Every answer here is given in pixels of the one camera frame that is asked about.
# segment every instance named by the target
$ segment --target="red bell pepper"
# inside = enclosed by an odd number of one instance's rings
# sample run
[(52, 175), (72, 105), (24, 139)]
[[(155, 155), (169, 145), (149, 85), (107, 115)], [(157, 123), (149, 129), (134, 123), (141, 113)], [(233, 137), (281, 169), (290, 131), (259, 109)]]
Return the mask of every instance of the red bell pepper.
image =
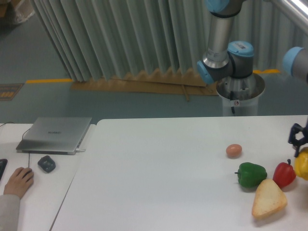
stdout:
[(291, 184), (296, 177), (296, 174), (291, 165), (291, 160), (288, 159), (288, 163), (280, 163), (275, 169), (273, 181), (279, 186), (279, 188), (283, 188), (289, 184)]

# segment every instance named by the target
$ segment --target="laptop logo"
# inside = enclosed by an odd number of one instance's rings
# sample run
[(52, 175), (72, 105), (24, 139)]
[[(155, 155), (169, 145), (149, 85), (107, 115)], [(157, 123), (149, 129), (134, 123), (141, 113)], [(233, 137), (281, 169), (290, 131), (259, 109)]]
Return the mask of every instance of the laptop logo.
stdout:
[(61, 134), (62, 132), (60, 131), (49, 131), (48, 134)]

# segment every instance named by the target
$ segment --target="green bell pepper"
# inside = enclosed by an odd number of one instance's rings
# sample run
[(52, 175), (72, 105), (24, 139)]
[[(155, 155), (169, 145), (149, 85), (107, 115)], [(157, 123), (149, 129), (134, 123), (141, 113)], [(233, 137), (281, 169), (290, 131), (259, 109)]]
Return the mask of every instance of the green bell pepper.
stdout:
[(239, 184), (244, 188), (258, 186), (268, 176), (264, 167), (249, 162), (240, 164), (239, 170), (235, 174), (239, 178)]

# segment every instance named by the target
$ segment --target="yellow floor stripe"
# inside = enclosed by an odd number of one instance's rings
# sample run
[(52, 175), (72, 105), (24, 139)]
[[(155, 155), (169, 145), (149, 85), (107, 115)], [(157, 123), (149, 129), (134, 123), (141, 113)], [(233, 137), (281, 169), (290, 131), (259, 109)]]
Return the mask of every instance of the yellow floor stripe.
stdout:
[[(270, 74), (270, 73), (280, 73), (277, 69), (269, 70), (254, 70), (255, 74)], [(27, 80), (26, 83), (63, 83), (63, 82), (73, 82), (70, 78), (55, 78), (55, 79), (36, 79), (36, 80)]]
[(36, 80), (26, 81), (26, 83), (63, 83), (63, 82), (73, 82), (73, 81), (70, 78), (36, 79)]
[(254, 70), (253, 71), (255, 74), (271, 74), (271, 73), (280, 73), (279, 70), (277, 69), (269, 69), (269, 70), (264, 70), (264, 71), (260, 71), (260, 70)]

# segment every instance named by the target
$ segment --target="hand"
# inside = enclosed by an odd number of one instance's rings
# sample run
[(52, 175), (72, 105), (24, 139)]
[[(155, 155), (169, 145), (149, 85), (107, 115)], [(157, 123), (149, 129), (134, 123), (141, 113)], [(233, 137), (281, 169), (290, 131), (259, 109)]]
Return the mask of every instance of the hand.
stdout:
[(28, 167), (16, 169), (5, 185), (3, 194), (13, 194), (21, 199), (33, 184), (33, 176), (32, 169)]

